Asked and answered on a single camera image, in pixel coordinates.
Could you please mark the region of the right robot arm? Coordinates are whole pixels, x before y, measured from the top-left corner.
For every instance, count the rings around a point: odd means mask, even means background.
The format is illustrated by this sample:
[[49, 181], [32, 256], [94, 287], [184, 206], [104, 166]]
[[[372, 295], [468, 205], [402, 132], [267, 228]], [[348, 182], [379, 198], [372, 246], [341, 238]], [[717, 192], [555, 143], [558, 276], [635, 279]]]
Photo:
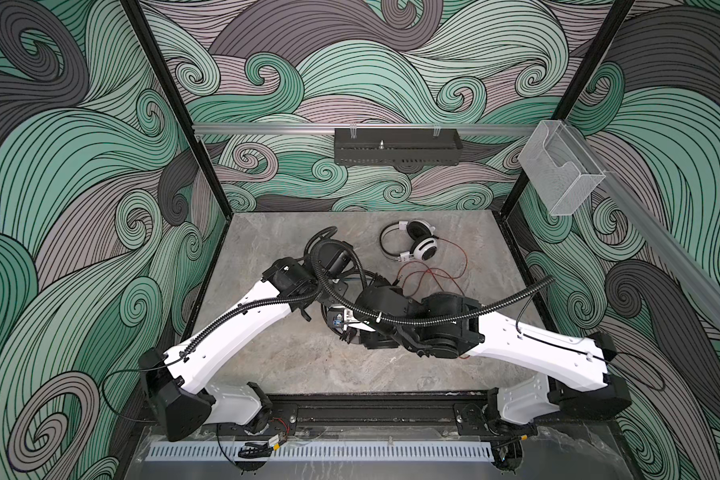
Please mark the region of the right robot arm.
[[494, 417], [526, 425], [552, 414], [610, 419], [631, 404], [625, 379], [609, 373], [616, 347], [606, 334], [572, 337], [489, 311], [479, 301], [439, 292], [420, 301], [396, 286], [369, 287], [354, 308], [329, 317], [332, 326], [356, 329], [368, 349], [403, 347], [420, 357], [485, 357], [533, 371], [497, 390]]

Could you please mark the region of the white black headphones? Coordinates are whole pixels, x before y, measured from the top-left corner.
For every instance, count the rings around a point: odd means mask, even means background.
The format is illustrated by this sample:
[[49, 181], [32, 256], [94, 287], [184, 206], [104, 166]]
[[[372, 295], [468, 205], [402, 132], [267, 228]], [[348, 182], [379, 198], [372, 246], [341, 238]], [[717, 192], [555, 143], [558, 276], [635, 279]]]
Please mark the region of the white black headphones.
[[[385, 245], [385, 239], [394, 232], [403, 232], [411, 240], [406, 250], [394, 252]], [[390, 259], [401, 263], [409, 261], [427, 261], [439, 250], [439, 237], [436, 227], [425, 220], [400, 220], [382, 228], [378, 236], [378, 244], [382, 253]]]

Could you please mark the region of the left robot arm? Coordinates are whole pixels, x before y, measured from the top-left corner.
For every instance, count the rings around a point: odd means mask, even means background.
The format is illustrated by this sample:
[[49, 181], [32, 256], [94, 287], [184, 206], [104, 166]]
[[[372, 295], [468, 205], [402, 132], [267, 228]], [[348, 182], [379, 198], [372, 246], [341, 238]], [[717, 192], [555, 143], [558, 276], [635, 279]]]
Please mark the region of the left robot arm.
[[295, 310], [309, 317], [306, 308], [321, 295], [311, 253], [335, 233], [330, 227], [315, 234], [300, 260], [275, 261], [243, 298], [189, 339], [166, 351], [151, 348], [140, 356], [140, 385], [168, 440], [183, 440], [212, 424], [233, 424], [253, 435], [266, 430], [272, 402], [261, 387], [253, 382], [219, 387], [211, 380], [269, 326]]

